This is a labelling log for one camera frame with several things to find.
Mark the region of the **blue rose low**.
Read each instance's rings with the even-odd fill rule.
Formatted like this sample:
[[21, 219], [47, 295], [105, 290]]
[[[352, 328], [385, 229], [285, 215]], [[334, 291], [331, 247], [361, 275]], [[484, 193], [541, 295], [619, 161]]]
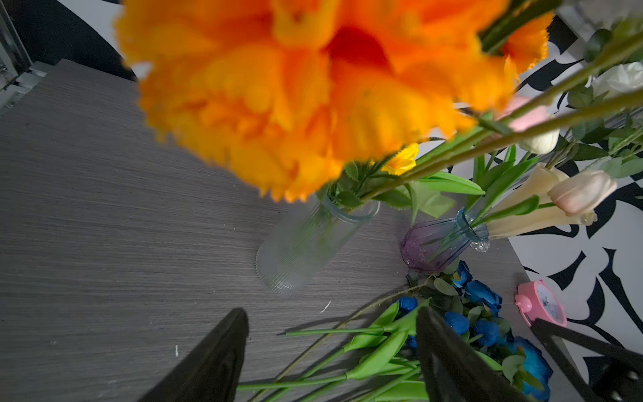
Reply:
[[518, 347], [522, 347], [524, 349], [526, 355], [524, 368], [543, 387], [542, 390], [538, 390], [532, 385], [524, 383], [522, 389], [524, 395], [532, 395], [532, 397], [538, 401], [549, 401], [551, 397], [549, 380], [551, 379], [554, 371], [544, 358], [542, 351], [531, 341], [523, 337], [509, 337], [507, 339], [506, 346], [513, 354], [517, 353]]

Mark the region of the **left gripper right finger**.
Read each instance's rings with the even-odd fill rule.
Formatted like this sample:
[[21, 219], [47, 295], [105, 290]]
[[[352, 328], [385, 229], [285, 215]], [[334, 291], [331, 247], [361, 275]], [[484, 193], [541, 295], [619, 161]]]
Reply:
[[416, 318], [418, 357], [430, 401], [525, 401], [432, 308]]

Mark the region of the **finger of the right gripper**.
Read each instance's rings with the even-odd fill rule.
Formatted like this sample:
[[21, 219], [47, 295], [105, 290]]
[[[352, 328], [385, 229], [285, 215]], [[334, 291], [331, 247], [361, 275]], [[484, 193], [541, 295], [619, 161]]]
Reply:
[[[642, 401], [642, 356], [624, 348], [538, 319], [532, 332], [561, 368], [585, 401]], [[588, 374], [568, 359], [558, 341], [563, 340], [594, 353], [589, 357]]]

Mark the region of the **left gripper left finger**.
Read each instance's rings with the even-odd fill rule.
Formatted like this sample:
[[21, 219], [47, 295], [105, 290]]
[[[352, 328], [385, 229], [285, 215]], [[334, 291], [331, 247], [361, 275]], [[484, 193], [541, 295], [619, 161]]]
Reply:
[[233, 401], [244, 365], [249, 318], [243, 308], [225, 318], [141, 401]]

